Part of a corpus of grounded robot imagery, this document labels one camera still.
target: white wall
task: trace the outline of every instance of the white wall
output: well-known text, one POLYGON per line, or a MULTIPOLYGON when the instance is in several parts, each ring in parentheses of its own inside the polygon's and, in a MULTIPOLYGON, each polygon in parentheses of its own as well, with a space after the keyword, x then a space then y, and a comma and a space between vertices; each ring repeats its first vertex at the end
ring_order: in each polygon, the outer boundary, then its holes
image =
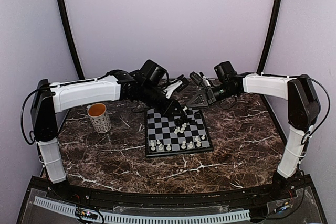
MULTIPOLYGON (((316 131, 303 168, 317 187, 330 223, 336 220, 336 0, 282 0, 266 73, 302 74, 320 81, 329 91, 331 113, 316 131)), ((322 105, 320 119, 327 107, 326 96, 316 86, 322 105)), ((270 99, 287 131, 287 104, 270 99)))
POLYGON ((139 69, 151 58, 171 76, 230 60, 256 71, 274 0, 66 0, 86 78, 139 69))
POLYGON ((23 100, 40 79, 77 76, 56 0, 0 0, 0 10, 0 222, 16 223, 30 177, 41 171, 36 147, 20 133, 23 100))

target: white ventilation grille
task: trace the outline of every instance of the white ventilation grille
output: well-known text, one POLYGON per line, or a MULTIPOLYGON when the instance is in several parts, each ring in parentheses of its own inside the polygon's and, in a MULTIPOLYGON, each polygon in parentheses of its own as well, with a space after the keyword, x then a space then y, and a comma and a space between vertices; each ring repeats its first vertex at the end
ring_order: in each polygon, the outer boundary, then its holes
MULTIPOLYGON (((34 205, 43 207, 62 215, 76 218, 76 206, 58 203, 50 199, 35 197, 34 205)), ((106 224, 225 224, 235 223, 244 220, 250 220, 249 210, 228 212, 226 214, 187 216, 187 217, 151 217, 151 216, 132 216, 112 214, 100 211, 104 216, 106 224)), ((93 221, 90 218, 83 217, 84 220, 93 221)), ((101 217, 98 216, 96 223, 102 223, 101 217)))

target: patterned cup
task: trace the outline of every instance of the patterned cup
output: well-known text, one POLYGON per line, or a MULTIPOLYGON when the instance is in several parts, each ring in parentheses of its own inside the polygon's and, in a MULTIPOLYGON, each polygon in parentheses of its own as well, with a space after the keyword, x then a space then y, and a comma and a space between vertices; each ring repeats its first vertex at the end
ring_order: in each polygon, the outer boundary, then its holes
POLYGON ((111 120, 106 111, 106 106, 102 103, 87 106, 91 123, 98 133, 106 133, 111 127, 111 120))

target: marble table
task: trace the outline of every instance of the marble table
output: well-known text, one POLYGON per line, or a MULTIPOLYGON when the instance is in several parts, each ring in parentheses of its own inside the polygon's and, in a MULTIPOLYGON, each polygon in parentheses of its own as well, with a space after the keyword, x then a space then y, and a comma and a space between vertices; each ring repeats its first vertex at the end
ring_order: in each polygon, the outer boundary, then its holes
MULTIPOLYGON (((174 97, 183 104, 197 90, 191 84, 174 97)), ((248 188, 271 183, 284 151, 259 95, 243 94, 237 102, 230 98, 203 110, 214 151, 156 158, 145 157, 144 115, 131 112, 137 103, 104 104, 112 121, 108 133, 96 133, 86 107, 79 106, 59 134, 73 185, 160 194, 248 188)))

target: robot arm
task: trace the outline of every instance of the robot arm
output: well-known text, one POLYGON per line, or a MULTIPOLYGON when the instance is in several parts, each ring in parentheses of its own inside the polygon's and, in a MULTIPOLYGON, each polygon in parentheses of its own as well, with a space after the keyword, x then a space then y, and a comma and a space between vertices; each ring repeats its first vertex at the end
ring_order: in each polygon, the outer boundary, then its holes
POLYGON ((58 126, 55 113, 101 101, 138 100, 156 108, 163 116, 186 118, 179 102, 170 96, 188 85, 183 76, 162 88, 159 82, 166 70, 148 60, 140 70, 131 73, 113 70, 100 78, 65 83, 38 84, 31 109, 34 136, 41 159, 52 183, 66 180, 58 147, 58 126))
POLYGON ((187 103, 188 107, 207 107, 241 93, 271 95, 288 100, 290 133, 282 160, 273 176, 274 195, 280 193, 284 181, 296 172, 320 113, 320 103, 312 82, 305 79, 308 77, 305 75, 290 78, 255 73, 237 74, 229 61, 216 66, 215 71, 222 83, 219 86, 212 86, 202 76, 191 73, 191 79, 202 89, 187 103))

